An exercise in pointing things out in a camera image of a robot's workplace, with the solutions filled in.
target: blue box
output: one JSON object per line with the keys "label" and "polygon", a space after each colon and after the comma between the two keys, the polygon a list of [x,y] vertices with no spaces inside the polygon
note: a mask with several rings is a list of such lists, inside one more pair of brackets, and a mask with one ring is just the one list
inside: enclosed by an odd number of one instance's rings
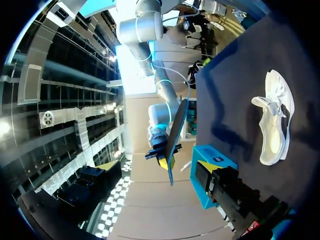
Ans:
{"label": "blue box", "polygon": [[193,147],[190,169],[190,181],[192,183],[193,189],[204,209],[216,207],[219,204],[213,203],[210,200],[204,188],[196,178],[196,166],[198,161],[203,161],[205,163],[215,165],[218,168],[232,167],[234,169],[237,169],[238,165],[210,145]]}

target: black tablecloth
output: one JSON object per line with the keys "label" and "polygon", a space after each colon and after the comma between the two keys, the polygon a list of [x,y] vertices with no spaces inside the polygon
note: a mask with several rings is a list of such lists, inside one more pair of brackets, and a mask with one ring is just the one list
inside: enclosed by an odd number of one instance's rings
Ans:
{"label": "black tablecloth", "polygon": [[[251,104],[265,96],[267,71],[287,81],[295,112],[285,160],[260,163],[262,109]],[[227,46],[196,76],[197,145],[210,144],[238,164],[243,182],[298,208],[319,167],[320,85],[302,42],[276,14],[266,16]]]}

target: robotic arm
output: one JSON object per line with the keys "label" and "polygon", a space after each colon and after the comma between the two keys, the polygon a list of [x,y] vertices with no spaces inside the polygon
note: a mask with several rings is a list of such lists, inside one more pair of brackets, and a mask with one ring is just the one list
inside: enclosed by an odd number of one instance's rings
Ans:
{"label": "robotic arm", "polygon": [[[119,13],[128,8],[127,1],[117,0],[116,7]],[[156,92],[165,102],[151,105],[148,109],[150,119],[148,141],[152,150],[147,153],[146,158],[156,157],[159,165],[167,170],[173,165],[168,166],[162,150],[168,142],[167,127],[175,119],[180,101],[163,62],[153,62],[148,42],[157,41],[163,37],[162,14],[169,12],[182,2],[184,0],[138,0],[134,9],[135,17],[121,21],[116,29],[119,42],[128,46],[139,62],[143,75],[146,77],[155,75]]]}

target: shoe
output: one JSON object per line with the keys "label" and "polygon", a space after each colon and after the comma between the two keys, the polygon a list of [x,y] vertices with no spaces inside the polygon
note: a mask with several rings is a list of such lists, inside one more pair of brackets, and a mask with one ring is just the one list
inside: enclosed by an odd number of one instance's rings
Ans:
{"label": "shoe", "polygon": [[282,118],[282,130],[285,137],[285,147],[280,157],[286,159],[290,145],[290,124],[295,113],[294,97],[291,93],[285,78],[276,70],[267,72],[265,77],[265,96],[280,103],[281,111],[285,118]]}
{"label": "shoe", "polygon": [[265,77],[265,97],[254,97],[252,104],[261,107],[259,123],[263,141],[260,161],[270,166],[287,157],[290,123],[295,112],[293,95],[285,79],[275,70]]}
{"label": "shoe", "polygon": [[262,108],[263,114],[259,122],[263,136],[260,162],[270,166],[279,161],[286,145],[281,125],[282,113],[279,111],[279,105],[268,98],[256,96],[251,102]]}

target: white cable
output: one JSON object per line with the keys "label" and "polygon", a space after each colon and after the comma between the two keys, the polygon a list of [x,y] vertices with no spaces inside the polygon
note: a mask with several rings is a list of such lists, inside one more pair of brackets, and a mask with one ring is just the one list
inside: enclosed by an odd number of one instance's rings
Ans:
{"label": "white cable", "polygon": [[200,11],[198,8],[196,8],[195,6],[189,4],[189,3],[184,3],[185,5],[188,5],[189,7],[192,7],[193,9],[196,10],[196,13],[195,14],[189,14],[189,15],[182,15],[182,16],[174,16],[174,17],[170,17],[166,20],[163,20],[162,23],[166,22],[166,21],[169,21],[169,20],[172,20],[172,19],[178,19],[178,18],[186,18],[186,17],[194,17],[194,16],[197,16],[200,14]]}

